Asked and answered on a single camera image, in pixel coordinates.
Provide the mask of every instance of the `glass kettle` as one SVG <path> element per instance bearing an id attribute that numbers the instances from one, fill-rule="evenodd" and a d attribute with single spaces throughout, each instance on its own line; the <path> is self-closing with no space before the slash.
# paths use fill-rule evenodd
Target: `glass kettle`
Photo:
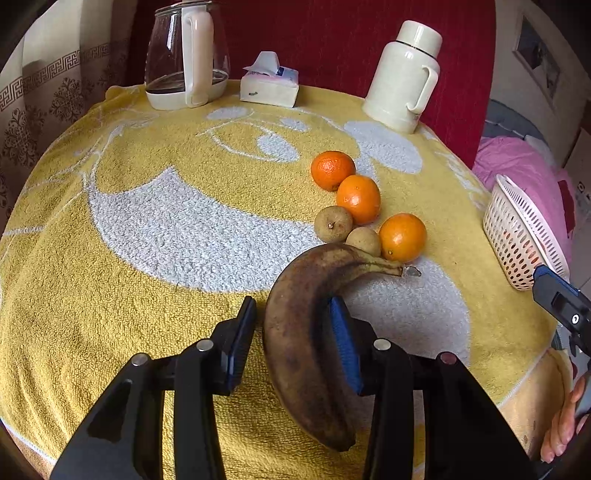
<path id="1" fill-rule="evenodd" d="M 230 73 L 219 4 L 184 1 L 156 10 L 146 58 L 146 94 L 158 110 L 220 97 Z"/>

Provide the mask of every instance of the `gray pillow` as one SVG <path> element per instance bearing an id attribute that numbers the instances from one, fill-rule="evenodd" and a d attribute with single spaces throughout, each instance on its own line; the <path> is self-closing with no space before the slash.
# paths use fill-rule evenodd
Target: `gray pillow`
<path id="1" fill-rule="evenodd" d="M 489 100 L 482 131 L 483 137 L 518 137 L 523 139 L 526 135 L 545 142 L 544 136 L 527 118 L 497 100 Z"/>

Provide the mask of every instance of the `thermos cap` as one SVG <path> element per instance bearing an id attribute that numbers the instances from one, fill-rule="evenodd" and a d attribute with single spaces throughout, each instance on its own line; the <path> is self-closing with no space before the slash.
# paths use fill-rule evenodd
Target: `thermos cap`
<path id="1" fill-rule="evenodd" d="M 406 20 L 400 27 L 396 41 L 415 47 L 436 59 L 441 49 L 442 39 L 441 35 L 431 27 L 413 20 Z"/>

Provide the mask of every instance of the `plastic basket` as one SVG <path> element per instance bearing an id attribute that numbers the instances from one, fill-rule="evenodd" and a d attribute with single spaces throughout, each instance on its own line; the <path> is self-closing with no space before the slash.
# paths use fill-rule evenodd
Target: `plastic basket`
<path id="1" fill-rule="evenodd" d="M 482 224 L 507 280 L 517 290 L 531 289 L 534 270 L 541 264 L 569 280 L 552 230 L 534 202 L 505 175 L 496 176 Z"/>

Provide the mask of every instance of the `white thermos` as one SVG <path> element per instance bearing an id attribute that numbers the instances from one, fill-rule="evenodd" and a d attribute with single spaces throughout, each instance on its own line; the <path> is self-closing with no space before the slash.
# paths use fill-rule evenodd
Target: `white thermos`
<path id="1" fill-rule="evenodd" d="M 438 32 L 406 20 L 382 52 L 363 111 L 400 133 L 413 133 L 439 79 L 440 48 Z"/>

